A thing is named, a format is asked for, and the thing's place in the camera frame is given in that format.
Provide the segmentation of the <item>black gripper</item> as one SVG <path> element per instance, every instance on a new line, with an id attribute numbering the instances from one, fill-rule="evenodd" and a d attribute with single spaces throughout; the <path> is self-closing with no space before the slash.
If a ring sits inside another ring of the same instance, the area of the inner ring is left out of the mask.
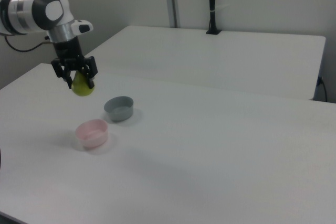
<path id="1" fill-rule="evenodd" d="M 51 65 L 58 78 L 62 78 L 71 89 L 71 71 L 79 70 L 84 75 L 89 88 L 94 88 L 94 77 L 98 73 L 95 58 L 85 58 L 82 54 L 79 39 L 77 37 L 65 41 L 53 43 L 57 58 Z"/>

